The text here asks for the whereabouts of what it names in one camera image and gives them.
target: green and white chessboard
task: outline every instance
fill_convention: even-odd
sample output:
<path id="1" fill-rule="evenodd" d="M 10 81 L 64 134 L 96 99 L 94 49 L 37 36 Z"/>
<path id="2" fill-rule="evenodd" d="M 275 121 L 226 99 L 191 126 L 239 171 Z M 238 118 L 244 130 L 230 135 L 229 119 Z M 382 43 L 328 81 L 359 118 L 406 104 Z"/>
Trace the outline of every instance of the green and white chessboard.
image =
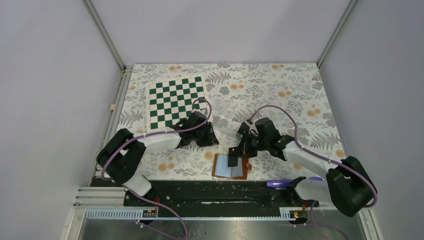
<path id="1" fill-rule="evenodd" d="M 192 114 L 192 103 L 206 98 L 201 76 L 190 76 L 146 83 L 147 131 L 159 130 L 178 123 Z M 205 109 L 201 100 L 195 110 Z"/>

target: floral pattern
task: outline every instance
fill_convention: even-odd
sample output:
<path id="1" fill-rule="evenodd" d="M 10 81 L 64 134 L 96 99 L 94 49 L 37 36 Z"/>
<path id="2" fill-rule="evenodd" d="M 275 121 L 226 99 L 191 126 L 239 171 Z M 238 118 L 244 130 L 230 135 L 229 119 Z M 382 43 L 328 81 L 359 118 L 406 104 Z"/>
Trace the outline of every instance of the floral pattern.
<path id="1" fill-rule="evenodd" d="M 139 136 L 146 128 L 146 83 L 160 79 L 202 75 L 212 105 L 212 124 L 226 124 L 214 113 L 219 108 L 248 118 L 259 107 L 274 104 L 296 120 L 299 141 L 333 159 L 345 156 L 336 121 L 314 63 L 295 64 L 136 64 L 126 92 L 117 130 L 127 128 Z M 264 108 L 257 118 L 269 117 L 281 134 L 294 135 L 287 116 Z M 194 142 L 175 150 L 143 156 L 138 171 L 151 180 L 225 180 L 212 177 L 216 153 L 226 154 L 238 141 L 215 130 L 218 146 L 198 147 Z M 294 179 L 315 174 L 299 164 L 284 162 L 268 152 L 251 158 L 248 180 Z"/>

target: purple cable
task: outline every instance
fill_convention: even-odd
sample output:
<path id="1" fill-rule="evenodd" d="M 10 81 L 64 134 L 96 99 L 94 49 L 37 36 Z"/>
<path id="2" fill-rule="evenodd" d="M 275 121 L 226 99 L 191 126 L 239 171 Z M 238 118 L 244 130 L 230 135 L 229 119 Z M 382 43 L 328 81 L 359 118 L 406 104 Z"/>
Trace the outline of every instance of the purple cable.
<path id="1" fill-rule="evenodd" d="M 311 150 L 309 150 L 309 149 L 307 149 L 307 148 L 305 148 L 305 147 L 302 147 L 302 145 L 299 143 L 299 141 L 298 141 L 298 125 L 296 124 L 296 122 L 295 122 L 295 120 L 293 119 L 293 117 L 292 116 L 290 116 L 290 114 L 286 111 L 286 110 L 284 110 L 284 109 L 282 109 L 281 107 L 279 107 L 279 106 L 276 106 L 276 105 L 265 105 L 265 106 L 261 106 L 260 108 L 258 108 L 254 113 L 253 113 L 253 115 L 250 117 L 250 120 L 252 120 L 253 119 L 253 117 L 259 112 L 259 110 L 261 110 L 261 109 L 263 109 L 263 108 L 268 108 L 268 107 L 271 107 L 271 108 L 276 108 L 276 109 L 279 109 L 279 110 L 281 110 L 281 111 L 283 111 L 283 113 L 285 113 L 286 115 L 287 115 L 287 117 L 291 120 L 291 122 L 294 124 L 294 142 L 296 143 L 296 145 L 302 150 L 302 151 L 305 151 L 305 152 L 307 152 L 308 154 L 310 154 L 310 155 L 312 155 L 312 156 L 315 156 L 315 157 L 317 157 L 317 158 L 319 158 L 319 159 L 321 159 L 321 160 L 324 160 L 324 161 L 326 161 L 326 162 L 329 162 L 329 163 L 332 163 L 332 164 L 335 164 L 335 165 L 337 165 L 337 166 L 340 166 L 340 167 L 342 167 L 342 168 L 344 168 L 344 169 L 346 169 L 346 170 L 348 170 L 349 172 L 351 172 L 351 173 L 353 173 L 355 176 L 357 176 L 359 179 L 361 179 L 365 184 L 367 184 L 368 185 L 368 187 L 371 189 L 371 191 L 372 191 L 372 195 L 373 195 L 373 201 L 372 201 L 372 203 L 371 204 L 369 204 L 369 205 L 366 205 L 366 206 L 364 206 L 364 208 L 370 208 L 370 207 L 373 207 L 374 205 L 376 205 L 376 203 L 377 203 L 377 191 L 376 191 L 376 189 L 374 188 L 374 186 L 371 184 L 371 182 L 370 181 L 368 181 L 364 176 L 362 176 L 361 174 L 359 174 L 357 171 L 355 171 L 355 170 L 353 170 L 352 168 L 350 168 L 350 167 L 348 167 L 348 166 L 346 166 L 346 165 L 344 165 L 344 164 L 342 164 L 342 163 L 340 163 L 340 162 L 338 162 L 338 161 L 334 161 L 334 160 L 332 160 L 332 159 L 329 159 L 328 157 L 325 157 L 325 156 L 322 156 L 322 155 L 320 155 L 320 154 L 318 154 L 318 153 L 315 153 L 315 152 L 313 152 L 313 151 L 311 151 Z"/>
<path id="2" fill-rule="evenodd" d="M 206 99 L 203 99 L 206 103 L 207 103 L 207 105 L 209 106 L 209 113 L 208 113 L 208 115 L 207 115 L 207 117 L 206 117 L 206 120 L 204 120 L 202 123 L 200 123 L 199 125 L 197 125 L 197 126 L 194 126 L 194 127 L 191 127 L 191 128 L 188 128 L 188 129 L 183 129 L 183 130 L 172 130 L 172 131 L 154 131 L 154 132 L 150 132 L 150 133 L 147 133 L 146 135 L 141 135 L 141 136 L 136 136 L 136 137 L 133 137 L 133 138 L 131 138 L 130 140 L 128 140 L 128 141 L 126 141 L 124 144 L 122 144 L 113 154 L 112 154 L 112 156 L 110 156 L 109 157 L 109 159 L 107 160 L 107 162 L 104 164 L 104 166 L 103 166 L 103 168 L 101 169 L 101 174 L 100 174 L 100 177 L 101 177 L 101 179 L 103 179 L 103 180 L 106 180 L 106 181 L 110 181 L 110 180 L 112 180 L 111 178 L 108 178 L 108 177 L 105 177 L 105 171 L 106 171 L 106 169 L 108 168 L 108 166 L 109 166 L 109 164 L 112 162 L 112 160 L 120 153 L 120 151 L 122 150 L 122 149 L 124 149 L 128 144 L 130 144 L 130 143 L 132 143 L 132 142 L 134 142 L 135 140 L 138 140 L 138 139 L 142 139 L 142 138 L 146 138 L 146 137 L 151 137 L 151 136 L 155 136 L 155 135 L 160 135 L 160 134 L 175 134 L 175 133 L 184 133 L 184 132 L 189 132 L 189 131 L 191 131 L 191 130 L 195 130 L 195 129 L 198 129 L 198 128 L 200 128 L 201 126 L 203 126 L 204 124 L 206 124 L 207 122 L 208 122 L 208 120 L 209 120 L 209 118 L 211 117 L 211 115 L 212 115 L 212 106 L 211 106 L 211 104 L 208 102 L 208 100 L 206 100 Z M 192 106 L 194 106 L 195 105 L 195 103 L 197 102 L 197 101 L 199 101 L 199 98 L 198 99 L 196 99 L 196 100 L 194 100 L 194 102 L 192 103 Z"/>
<path id="3" fill-rule="evenodd" d="M 125 186 L 125 185 L 123 185 L 125 188 L 127 188 L 128 189 L 128 191 L 130 192 L 130 193 L 132 193 L 132 194 L 134 194 L 134 196 L 136 196 L 137 198 L 139 198 L 139 199 L 141 199 L 141 200 L 143 200 L 143 201 L 145 201 L 145 202 L 148 202 L 148 203 L 150 203 L 150 204 L 154 204 L 154 205 L 158 205 L 158 206 L 161 206 L 161 207 L 163 207 L 163 208 L 165 208 L 165 209 L 167 209 L 168 211 L 170 211 L 171 213 L 173 213 L 178 219 L 179 219 L 179 221 L 182 223 L 182 227 L 184 228 L 184 232 L 185 232 L 185 235 L 184 235 L 184 237 L 175 237 L 175 236 L 171 236 L 171 235 L 169 235 L 168 233 L 166 233 L 166 232 L 164 232 L 164 231 L 161 231 L 161 230 L 159 230 L 159 229 L 156 229 L 156 228 L 154 228 L 154 227 L 152 227 L 152 226 L 149 226 L 149 225 L 146 225 L 146 224 L 141 224 L 141 226 L 142 227 L 146 227 L 146 228 L 148 228 L 148 229 L 151 229 L 151 230 L 153 230 L 153 231 L 155 231 L 155 232 L 158 232 L 158 233 L 160 233 L 160 234 L 162 234 L 162 235 L 164 235 L 164 236 L 167 236 L 168 238 L 170 238 L 170 239 L 174 239 L 174 240 L 185 240 L 185 239 L 187 239 L 188 237 L 189 237 L 189 230 L 187 229 L 187 225 L 186 225 L 186 223 L 184 222 L 184 220 L 180 217 L 180 215 L 178 215 L 178 213 L 176 213 L 174 210 L 172 210 L 172 208 L 170 208 L 169 206 L 167 206 L 167 205 L 164 205 L 164 204 L 162 204 L 162 203 L 159 203 L 159 202 L 155 202 L 155 201 L 151 201 L 151 200 L 149 200 L 149 199 L 147 199 L 147 198 L 144 198 L 144 197 L 142 197 L 142 196 L 140 196 L 140 195 L 138 195 L 136 192 L 134 192 L 133 190 L 131 190 L 131 189 L 129 189 L 127 186 Z"/>
<path id="4" fill-rule="evenodd" d="M 192 131 L 192 130 L 195 130 L 195 129 L 198 129 L 198 128 L 200 128 L 201 126 L 203 126 L 204 124 L 206 124 L 207 122 L 208 122 L 208 120 L 209 120 L 209 118 L 211 118 L 211 115 L 212 115 L 212 106 L 211 106 L 211 104 L 208 102 L 208 100 L 206 100 L 206 99 L 203 99 L 206 103 L 207 103 L 207 105 L 209 106 L 209 113 L 208 113 L 208 115 L 207 115 L 207 117 L 206 117 L 206 119 L 202 122 L 202 123 L 200 123 L 199 125 L 197 125 L 197 126 L 194 126 L 194 127 L 191 127 L 191 128 L 188 128 L 188 129 L 183 129 L 183 130 L 173 130 L 173 131 L 155 131 L 155 132 L 150 132 L 150 133 L 148 133 L 148 134 L 146 134 L 146 135 L 141 135 L 141 136 L 136 136 L 136 137 L 133 137 L 133 138 L 131 138 L 131 139 L 129 139 L 128 141 L 126 141 L 124 144 L 122 144 L 113 154 L 112 154 L 112 156 L 110 156 L 110 158 L 107 160 L 107 162 L 104 164 L 104 166 L 103 166 L 103 168 L 102 168 L 102 170 L 101 170 L 101 179 L 103 179 L 103 180 L 106 180 L 106 181 L 110 181 L 110 180 L 112 180 L 111 178 L 107 178 L 107 177 L 105 177 L 105 171 L 106 171 L 106 168 L 109 166 L 109 164 L 112 162 L 112 160 L 118 155 L 118 153 L 122 150 L 122 149 L 124 149 L 125 148 L 125 146 L 127 146 L 128 144 L 130 144 L 130 143 L 132 143 L 132 142 L 134 142 L 134 141 L 136 141 L 136 140 L 138 140 L 138 139 L 142 139 L 142 138 L 145 138 L 145 137 L 150 137 L 150 136 L 155 136 L 155 135 L 160 135 L 160 134 L 175 134 L 175 133 L 184 133 L 184 132 L 188 132 L 188 131 Z M 195 105 L 195 103 L 197 102 L 197 101 L 199 101 L 199 98 L 198 99 L 196 99 L 193 103 L 192 103 L 192 107 Z M 145 201 L 145 202 L 147 202 L 147 203 L 150 203 L 150 204 L 154 204 L 154 205 L 159 205 L 159 206 L 161 206 L 161 207 L 163 207 L 163 208 L 165 208 L 165 209 L 167 209 L 167 210 L 169 210 L 171 213 L 173 213 L 179 220 L 180 220 L 180 222 L 182 223 L 182 226 L 184 227 L 184 232 L 185 232 L 185 237 L 183 237 L 183 238 L 180 238 L 180 237 L 174 237 L 174 236 L 171 236 L 171 235 L 169 235 L 168 233 L 166 233 L 166 232 L 163 232 L 163 231 L 161 231 L 161 230 L 159 230 L 159 229 L 156 229 L 156 228 L 154 228 L 154 227 L 151 227 L 151 226 L 149 226 L 149 225 L 142 225 L 142 226 L 146 226 L 148 229 L 151 229 L 151 230 L 153 230 L 153 231 L 156 231 L 156 232 L 158 232 L 158 233 L 160 233 L 160 234 L 162 234 L 162 235 L 164 235 L 164 236 L 167 236 L 168 238 L 171 238 L 171 239 L 174 239 L 174 240 L 185 240 L 185 239 L 187 239 L 188 237 L 189 237 L 189 231 L 188 231 L 188 229 L 187 229 L 187 225 L 186 225 L 186 223 L 184 222 L 184 220 L 180 217 L 180 215 L 178 215 L 178 213 L 176 213 L 174 210 L 172 210 L 170 207 L 168 207 L 168 206 L 166 206 L 166 205 L 164 205 L 164 204 L 162 204 L 162 203 L 158 203 L 158 202 L 154 202 L 154 201 L 151 201 L 151 200 L 149 200 L 149 199 L 146 199 L 146 198 L 144 198 L 144 197 L 142 197 L 142 196 L 140 196 L 140 195 L 138 195 L 137 193 L 135 193 L 133 190 L 131 190 L 130 188 L 128 188 L 128 187 L 126 187 L 125 185 L 123 185 L 125 188 L 127 188 L 128 189 L 128 191 L 130 192 L 130 193 L 132 193 L 132 194 L 134 194 L 134 196 L 136 196 L 137 198 L 139 198 L 139 199 L 141 199 L 141 200 L 143 200 L 143 201 Z"/>

